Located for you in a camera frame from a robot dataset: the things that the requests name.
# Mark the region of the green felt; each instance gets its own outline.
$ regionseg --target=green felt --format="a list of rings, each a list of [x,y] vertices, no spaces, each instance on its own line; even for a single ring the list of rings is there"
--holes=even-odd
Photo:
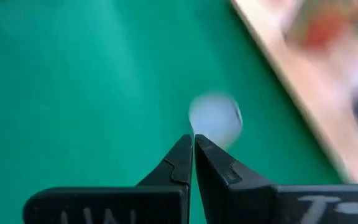
[[[0,0],[0,223],[48,187],[136,184],[211,90],[241,108],[241,162],[280,184],[340,182],[225,0]]]

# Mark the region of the black plastic piece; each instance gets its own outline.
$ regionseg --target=black plastic piece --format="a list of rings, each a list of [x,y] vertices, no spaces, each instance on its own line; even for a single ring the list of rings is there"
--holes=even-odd
[[[358,224],[358,185],[280,185],[273,224]]]
[[[54,188],[28,199],[25,224],[186,224],[189,220],[191,136],[184,135],[136,187]]]
[[[195,154],[208,224],[358,224],[358,185],[273,185],[201,135]]]
[[[202,135],[195,138],[196,172],[208,223],[268,223],[277,192]]]

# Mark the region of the wooden board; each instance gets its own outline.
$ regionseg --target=wooden board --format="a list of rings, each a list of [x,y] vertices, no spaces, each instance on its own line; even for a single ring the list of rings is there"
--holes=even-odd
[[[338,48],[333,57],[312,56],[283,39],[283,27],[296,12],[294,0],[231,1],[340,173],[358,182],[358,120],[351,105],[358,89],[358,43],[341,40],[350,46],[345,54]]]

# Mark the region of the white ball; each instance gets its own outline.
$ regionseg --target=white ball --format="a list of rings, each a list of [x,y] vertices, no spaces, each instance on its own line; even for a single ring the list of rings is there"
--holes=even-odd
[[[208,94],[193,100],[189,109],[191,128],[222,149],[227,149],[240,135],[242,118],[236,101],[225,94]]]

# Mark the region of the ping pong ball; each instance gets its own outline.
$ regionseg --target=ping pong ball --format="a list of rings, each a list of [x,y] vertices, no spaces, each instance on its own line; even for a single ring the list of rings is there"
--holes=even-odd
[[[238,104],[224,94],[208,94],[195,98],[190,105],[189,120],[194,135],[202,134],[225,150],[242,130]]]

